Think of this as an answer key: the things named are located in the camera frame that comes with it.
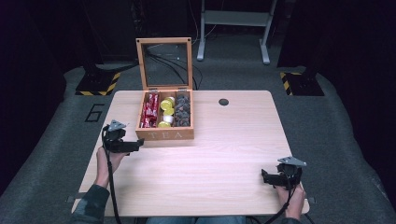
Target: table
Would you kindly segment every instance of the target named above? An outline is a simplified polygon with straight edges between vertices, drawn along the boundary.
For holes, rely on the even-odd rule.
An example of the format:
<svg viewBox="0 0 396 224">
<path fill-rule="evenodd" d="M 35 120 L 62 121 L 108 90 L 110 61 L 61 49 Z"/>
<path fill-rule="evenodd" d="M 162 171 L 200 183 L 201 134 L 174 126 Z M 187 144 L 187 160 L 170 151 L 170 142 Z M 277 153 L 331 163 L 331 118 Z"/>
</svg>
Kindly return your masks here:
<svg viewBox="0 0 396 224">
<path fill-rule="evenodd" d="M 117 91 L 105 124 L 128 123 L 124 141 L 135 141 L 142 91 Z M 261 169 L 276 174 L 290 148 L 269 91 L 194 91 L 193 140 L 146 141 L 114 174 L 122 217 L 270 215 L 280 205 Z M 229 104 L 219 104 L 224 98 Z M 79 192 L 96 175 L 96 149 Z M 305 200 L 304 213 L 309 204 Z M 106 216 L 114 216 L 111 198 Z"/>
<path fill-rule="evenodd" d="M 262 50 L 262 62 L 270 63 L 267 49 L 267 38 L 270 32 L 271 23 L 274 17 L 277 0 L 272 0 L 269 12 L 243 12 L 243 11 L 223 11 L 223 10 L 206 10 L 205 0 L 201 3 L 201 38 L 199 42 L 197 60 L 204 59 L 205 52 L 205 25 L 242 25 L 242 26 L 260 26 L 265 27 L 262 39 L 259 40 L 260 49 Z"/>
</svg>

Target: person's right hand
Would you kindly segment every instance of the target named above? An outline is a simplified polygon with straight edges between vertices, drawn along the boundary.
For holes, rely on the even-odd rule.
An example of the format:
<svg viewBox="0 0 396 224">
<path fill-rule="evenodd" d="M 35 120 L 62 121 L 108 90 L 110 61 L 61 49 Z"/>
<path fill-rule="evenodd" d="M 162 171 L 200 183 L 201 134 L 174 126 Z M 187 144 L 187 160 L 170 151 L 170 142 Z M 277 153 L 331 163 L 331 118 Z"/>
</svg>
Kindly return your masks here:
<svg viewBox="0 0 396 224">
<path fill-rule="evenodd" d="M 288 201 L 289 198 L 289 191 L 286 190 L 284 187 L 276 186 L 277 195 L 279 196 L 280 205 L 283 206 Z M 303 212 L 304 206 L 304 199 L 305 199 L 305 191 L 301 187 L 301 185 L 297 185 L 292 195 L 289 206 L 285 211 L 286 217 L 292 217 L 297 220 L 300 220 L 301 213 Z"/>
</svg>

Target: yellow and black hazard tape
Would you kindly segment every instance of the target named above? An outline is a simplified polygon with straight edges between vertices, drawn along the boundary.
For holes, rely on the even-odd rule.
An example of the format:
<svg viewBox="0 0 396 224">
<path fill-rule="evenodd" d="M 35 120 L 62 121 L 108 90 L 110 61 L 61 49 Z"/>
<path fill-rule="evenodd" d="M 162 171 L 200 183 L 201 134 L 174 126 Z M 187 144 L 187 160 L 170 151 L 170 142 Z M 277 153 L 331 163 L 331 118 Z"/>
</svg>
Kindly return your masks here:
<svg viewBox="0 0 396 224">
<path fill-rule="evenodd" d="M 114 75 L 113 79 L 111 80 L 110 85 L 108 86 L 106 91 L 76 91 L 76 95 L 109 95 L 111 92 L 114 91 L 114 88 L 116 88 L 117 81 L 120 78 L 120 73 L 117 73 Z"/>
<path fill-rule="evenodd" d="M 290 83 L 288 82 L 286 74 L 297 75 L 298 76 L 301 73 L 280 73 L 280 77 L 282 78 L 283 87 L 285 88 L 286 94 L 287 95 L 293 95 L 293 92 L 291 91 Z"/>
</svg>

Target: gray carpet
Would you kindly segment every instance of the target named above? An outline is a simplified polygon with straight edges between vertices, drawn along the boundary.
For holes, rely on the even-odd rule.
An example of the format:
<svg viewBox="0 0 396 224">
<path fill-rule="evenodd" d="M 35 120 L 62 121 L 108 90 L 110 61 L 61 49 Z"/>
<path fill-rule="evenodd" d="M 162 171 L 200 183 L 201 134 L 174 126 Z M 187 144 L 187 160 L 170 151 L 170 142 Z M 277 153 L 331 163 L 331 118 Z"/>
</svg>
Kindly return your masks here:
<svg viewBox="0 0 396 224">
<path fill-rule="evenodd" d="M 225 35 L 206 42 L 205 60 L 193 64 L 201 71 L 199 90 L 268 90 L 288 138 L 292 154 L 308 166 L 303 182 L 316 223 L 396 223 L 396 214 L 375 171 L 365 162 L 353 138 L 351 125 L 332 84 L 321 75 L 325 96 L 288 96 L 276 68 L 281 39 L 269 49 L 271 64 L 264 65 L 257 35 Z M 106 64 L 105 68 L 123 64 Z M 0 198 L 0 223 L 65 223 L 71 203 L 65 200 L 79 188 L 113 94 L 76 96 L 84 71 L 64 76 L 67 89 L 50 125 L 27 162 Z M 201 76 L 194 69 L 199 82 Z M 142 90 L 138 67 L 121 73 L 115 91 Z M 103 104 L 98 122 L 84 122 L 92 105 Z M 268 217 L 259 217 L 261 221 Z M 124 217 L 123 223 L 133 223 Z M 116 223 L 107 217 L 105 223 Z"/>
</svg>

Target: open lid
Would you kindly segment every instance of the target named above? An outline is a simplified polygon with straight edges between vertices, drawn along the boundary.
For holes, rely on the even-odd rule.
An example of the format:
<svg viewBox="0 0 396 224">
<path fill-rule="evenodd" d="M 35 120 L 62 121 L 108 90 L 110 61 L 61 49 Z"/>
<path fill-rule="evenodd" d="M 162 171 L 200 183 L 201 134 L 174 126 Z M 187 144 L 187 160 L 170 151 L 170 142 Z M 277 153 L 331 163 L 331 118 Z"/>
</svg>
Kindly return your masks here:
<svg viewBox="0 0 396 224">
<path fill-rule="evenodd" d="M 190 37 L 137 38 L 143 90 L 192 90 Z"/>
</svg>

